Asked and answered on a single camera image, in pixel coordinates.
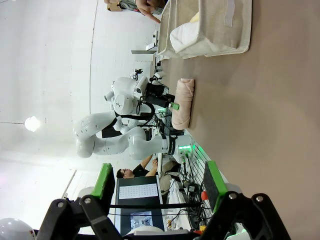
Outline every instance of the black hair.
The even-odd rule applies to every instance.
[[[117,172],[116,172],[116,178],[117,179],[123,179],[124,178],[124,174],[123,172],[121,172],[122,169],[119,169]]]

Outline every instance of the black shirt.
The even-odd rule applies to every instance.
[[[136,168],[132,171],[134,177],[145,177],[149,171],[144,169],[141,164],[136,166]]]

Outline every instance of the khaki pants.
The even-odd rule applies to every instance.
[[[166,174],[165,172],[170,171],[177,164],[178,163],[176,161],[171,160],[162,166],[162,172],[161,172],[161,177],[159,178],[159,184],[160,184],[160,190],[164,192],[161,192],[161,195],[165,195],[168,192],[171,185],[170,183],[172,179],[171,175]]]

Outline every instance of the white paper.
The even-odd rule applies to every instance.
[[[119,199],[137,199],[157,197],[157,184],[144,184],[135,186],[121,186],[119,188]]]

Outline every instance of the table surface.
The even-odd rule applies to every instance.
[[[270,196],[292,239],[320,236],[320,1],[254,0],[242,54],[163,61],[194,78],[188,131],[247,197]]]

